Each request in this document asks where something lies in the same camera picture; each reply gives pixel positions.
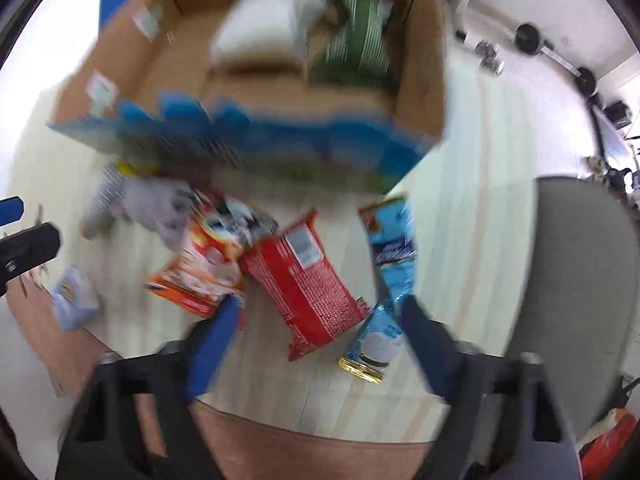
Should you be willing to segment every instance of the brown cardboard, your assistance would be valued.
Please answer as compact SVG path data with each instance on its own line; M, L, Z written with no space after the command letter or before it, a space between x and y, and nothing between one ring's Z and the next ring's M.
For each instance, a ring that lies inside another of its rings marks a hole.
M397 96L375 89L312 86L302 72L213 73L209 70L210 40L233 1L129 0L108 23L63 92L54 122L76 121L90 113L92 100L86 85L99 72L116 83L119 99L133 100L149 112L156 110L159 93L180 91L205 103L232 98L250 112L277 115L281 111L309 118L342 112L393 114L399 126L420 138L441 137L444 48L437 0L393 0L398 19L385 44L390 44L391 36L400 36L388 48L394 51L393 58L403 58L394 62L401 66L402 74ZM164 10L161 31L150 41L132 18L158 2ZM326 31L311 38L310 58L329 38Z

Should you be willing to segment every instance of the barcode label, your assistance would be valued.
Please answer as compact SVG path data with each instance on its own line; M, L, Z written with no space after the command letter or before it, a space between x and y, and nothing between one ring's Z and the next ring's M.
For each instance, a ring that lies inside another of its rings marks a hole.
M293 229L284 237L303 269L322 260L322 251L305 225Z

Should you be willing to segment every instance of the dumbbell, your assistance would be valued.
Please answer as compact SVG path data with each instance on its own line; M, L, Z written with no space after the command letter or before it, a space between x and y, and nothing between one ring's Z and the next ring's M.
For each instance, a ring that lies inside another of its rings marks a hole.
M594 98L598 93L598 81L594 73L586 67L574 67L564 57L554 51L554 46L542 37L540 31L531 23L523 23L516 30L515 44L519 51L537 56L544 54L574 75L578 91L587 98Z

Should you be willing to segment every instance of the red object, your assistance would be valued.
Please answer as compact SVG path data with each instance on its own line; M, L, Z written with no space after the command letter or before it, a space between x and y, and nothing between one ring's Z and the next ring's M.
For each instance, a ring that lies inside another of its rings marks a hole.
M324 255L316 210L240 260L242 272L267 290L293 332L289 360L333 341L369 314L353 299Z
M636 418L627 413L616 424L616 427L602 434L593 441L589 450L581 457L582 478L598 480L613 463L634 434Z

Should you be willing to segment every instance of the red package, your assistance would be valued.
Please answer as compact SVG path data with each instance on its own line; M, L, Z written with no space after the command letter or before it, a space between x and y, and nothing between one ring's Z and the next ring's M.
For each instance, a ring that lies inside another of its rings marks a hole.
M312 210L240 260L242 272L265 288L293 332L290 361L333 341L369 315L366 304L353 299L324 256L314 229L317 216Z

